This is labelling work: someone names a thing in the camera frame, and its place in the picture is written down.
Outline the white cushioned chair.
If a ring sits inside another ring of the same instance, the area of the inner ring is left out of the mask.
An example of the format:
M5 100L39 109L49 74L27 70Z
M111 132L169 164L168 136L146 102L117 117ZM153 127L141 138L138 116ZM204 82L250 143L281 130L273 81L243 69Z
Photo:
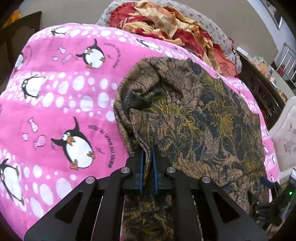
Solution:
M295 167L295 99L294 96L287 101L277 122L268 131L281 172Z

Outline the dark wooden headboard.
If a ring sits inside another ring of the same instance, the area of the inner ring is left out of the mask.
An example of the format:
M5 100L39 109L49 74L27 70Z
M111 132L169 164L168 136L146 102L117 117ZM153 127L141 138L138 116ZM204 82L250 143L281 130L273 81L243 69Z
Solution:
M272 83L243 54L238 55L242 63L239 79L251 91L263 114L267 129L270 130L280 117L285 103Z

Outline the pink penguin blanket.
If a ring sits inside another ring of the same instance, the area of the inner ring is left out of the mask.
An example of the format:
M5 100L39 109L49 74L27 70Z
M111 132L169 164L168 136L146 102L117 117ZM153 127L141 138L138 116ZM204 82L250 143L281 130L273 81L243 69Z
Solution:
M98 25L51 26L30 37L1 94L1 213L20 238L84 178L124 165L115 97L133 66L152 57L191 59L239 94L259 115L267 178L279 179L263 114L241 80L166 41Z

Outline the red floral quilt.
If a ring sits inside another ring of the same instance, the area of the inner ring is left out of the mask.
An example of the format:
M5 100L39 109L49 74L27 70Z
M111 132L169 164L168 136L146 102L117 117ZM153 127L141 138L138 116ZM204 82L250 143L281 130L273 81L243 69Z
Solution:
M132 1L118 6L109 26L130 33L173 43L206 62L224 76L237 76L235 65L201 25L171 6L159 6L151 1Z

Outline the grey patterned pillow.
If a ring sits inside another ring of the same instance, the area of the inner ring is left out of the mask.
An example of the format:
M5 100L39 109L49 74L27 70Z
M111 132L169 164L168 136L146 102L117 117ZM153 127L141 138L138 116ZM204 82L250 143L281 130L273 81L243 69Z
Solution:
M110 5L103 11L96 25L108 26L111 13L124 3L131 3L132 1L112 1ZM206 17L202 13L196 11L193 8L186 6L185 4L178 3L176 1L152 1L159 6L171 6L178 12L182 13L184 16L189 17L197 21L201 27L203 27L211 36L213 43L218 44L224 54L226 59L230 60L236 67L237 74L242 70L242 63L239 55L234 50L234 44L228 38L228 36L223 32L223 30L215 24L210 18Z

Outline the brown patterned cloth garment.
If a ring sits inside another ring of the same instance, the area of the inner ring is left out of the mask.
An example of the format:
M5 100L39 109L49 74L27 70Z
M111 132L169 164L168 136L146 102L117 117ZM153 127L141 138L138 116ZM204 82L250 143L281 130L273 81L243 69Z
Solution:
M187 176L209 176L246 212L269 192L259 115L191 59L145 58L118 87L114 115L128 153L145 152L144 193L125 200L123 240L172 240L171 198L156 199L151 147Z

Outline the metal shelf rack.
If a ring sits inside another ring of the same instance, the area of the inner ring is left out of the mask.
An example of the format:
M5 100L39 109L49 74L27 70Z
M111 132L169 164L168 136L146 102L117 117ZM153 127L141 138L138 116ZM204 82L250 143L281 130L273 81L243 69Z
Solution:
M295 50L286 42L283 44L281 54L279 56L277 73L286 81L295 83Z

